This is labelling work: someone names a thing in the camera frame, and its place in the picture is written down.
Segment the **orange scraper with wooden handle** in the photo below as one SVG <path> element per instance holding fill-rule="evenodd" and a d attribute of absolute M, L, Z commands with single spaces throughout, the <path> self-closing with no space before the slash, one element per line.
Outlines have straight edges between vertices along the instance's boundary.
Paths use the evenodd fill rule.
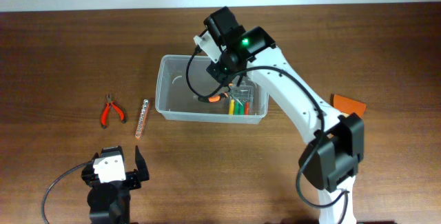
<path fill-rule="evenodd" d="M 344 116 L 357 114 L 359 117 L 362 117 L 367 109 L 365 103 L 338 94 L 332 96 L 332 105 L 335 109 L 341 111 Z"/>

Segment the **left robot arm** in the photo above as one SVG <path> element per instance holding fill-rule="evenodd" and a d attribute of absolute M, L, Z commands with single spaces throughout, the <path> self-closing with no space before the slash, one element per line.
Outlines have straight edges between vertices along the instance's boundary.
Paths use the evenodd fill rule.
<path fill-rule="evenodd" d="M 81 178 L 90 187 L 87 203 L 92 223 L 130 222 L 130 192 L 140 189 L 141 183 L 150 179 L 138 146 L 134 158 L 136 169 L 127 172 L 122 147 L 105 147 L 82 170 Z"/>

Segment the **orange-handled needle-nose pliers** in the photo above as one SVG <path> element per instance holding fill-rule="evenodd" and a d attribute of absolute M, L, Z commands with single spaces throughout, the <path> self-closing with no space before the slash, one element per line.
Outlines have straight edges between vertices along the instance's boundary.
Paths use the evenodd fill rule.
<path fill-rule="evenodd" d="M 228 99 L 231 96 L 231 93 L 233 92 L 233 89 L 237 88 L 238 86 L 240 86 L 240 85 L 238 85 L 237 83 L 230 83 L 227 86 L 227 91 L 221 92 L 221 93 L 216 94 L 216 95 L 211 96 L 211 97 L 201 97 L 201 96 L 199 96 L 198 100 L 200 102 L 203 102 L 203 103 L 216 103 L 216 102 L 220 102 L 221 100 Z"/>

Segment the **clear screwdriver bit case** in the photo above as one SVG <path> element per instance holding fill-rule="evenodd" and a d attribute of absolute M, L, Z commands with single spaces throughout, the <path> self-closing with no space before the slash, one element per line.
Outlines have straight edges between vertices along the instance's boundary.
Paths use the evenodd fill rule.
<path fill-rule="evenodd" d="M 256 85 L 253 83 L 229 84 L 229 115 L 251 115 Z"/>

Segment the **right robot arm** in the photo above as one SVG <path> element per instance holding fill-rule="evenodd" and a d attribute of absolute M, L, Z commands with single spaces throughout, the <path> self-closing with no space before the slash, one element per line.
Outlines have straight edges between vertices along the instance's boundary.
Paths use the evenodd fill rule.
<path fill-rule="evenodd" d="M 318 96 L 289 65 L 262 28 L 246 30 L 223 7 L 204 20 L 195 44 L 211 59 L 207 72 L 225 87 L 247 77 L 275 100 L 297 128 L 306 148 L 299 158 L 296 191 L 319 209 L 320 223 L 355 223 L 353 186 L 364 158 L 365 127 Z"/>

